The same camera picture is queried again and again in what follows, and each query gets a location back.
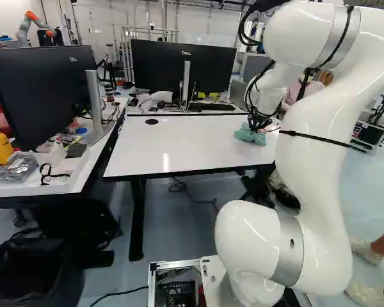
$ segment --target plastic bag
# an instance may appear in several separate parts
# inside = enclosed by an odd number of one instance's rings
[[[72,249],[61,239],[26,238],[0,245],[0,307],[74,307],[84,287]]]
[[[0,181],[24,182],[37,167],[30,153],[16,152],[5,165],[0,166]]]

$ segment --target gray floor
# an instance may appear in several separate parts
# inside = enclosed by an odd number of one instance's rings
[[[191,193],[198,199],[217,197],[218,206],[244,193],[234,173],[187,177]],[[216,253],[214,222],[216,212],[211,205],[193,203],[183,193],[169,193],[168,179],[151,180],[147,186],[145,216],[145,258],[128,262],[132,201],[129,184],[100,183],[94,194],[110,203],[114,214],[122,217],[124,235],[111,243],[116,257],[112,267],[86,272],[86,285],[79,307],[88,307],[99,295],[133,289],[147,284],[149,261],[197,258]],[[375,239],[384,232],[384,147],[376,153],[350,151],[344,163],[341,180],[344,219],[350,235],[359,239]],[[0,210],[0,243],[16,229],[13,212]],[[384,287],[384,263],[371,267],[359,259],[354,261],[354,278],[368,285]],[[320,306],[356,305],[345,295],[318,297]],[[147,291],[110,297],[97,306],[146,306]]]

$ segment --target silver ring band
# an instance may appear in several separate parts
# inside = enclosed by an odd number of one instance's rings
[[[303,233],[298,220],[285,212],[277,212],[280,221],[279,259],[270,280],[292,287],[299,280],[304,261]]]
[[[322,65],[333,53],[334,49],[340,42],[340,38],[343,35],[344,29],[347,24],[347,6],[336,6],[334,11],[334,21],[332,30],[328,35],[327,42],[324,45],[320,55],[314,61],[313,65],[310,67],[319,67]],[[333,58],[324,64],[325,68],[333,68],[336,67],[346,56],[351,46],[354,43],[354,40],[357,36],[358,29],[360,28],[361,14],[358,8],[355,8],[351,12],[350,21],[347,33],[340,45],[337,49]]]

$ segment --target computer monitor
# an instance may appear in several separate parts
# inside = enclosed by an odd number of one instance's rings
[[[135,86],[151,91],[179,90],[184,62],[190,61],[189,90],[227,91],[235,48],[131,40]]]
[[[265,54],[246,53],[241,69],[241,79],[245,83],[249,83],[250,80],[256,76],[259,72],[264,70],[271,62]]]
[[[90,46],[0,49],[0,104],[21,150],[33,150],[90,105]]]

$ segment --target cable tie strap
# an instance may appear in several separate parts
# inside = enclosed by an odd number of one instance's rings
[[[321,136],[312,136],[310,134],[299,133],[299,132],[296,132],[296,131],[293,131],[293,130],[280,130],[279,133],[287,134],[287,135],[293,136],[293,137],[294,136],[300,136],[302,138],[315,139],[316,141],[322,141],[322,142],[325,142],[325,143],[331,143],[331,144],[334,144],[334,145],[339,145],[339,146],[343,146],[343,147],[346,147],[346,148],[351,148],[350,144],[345,144],[343,142],[335,141],[334,139],[326,139],[326,138],[322,138]]]

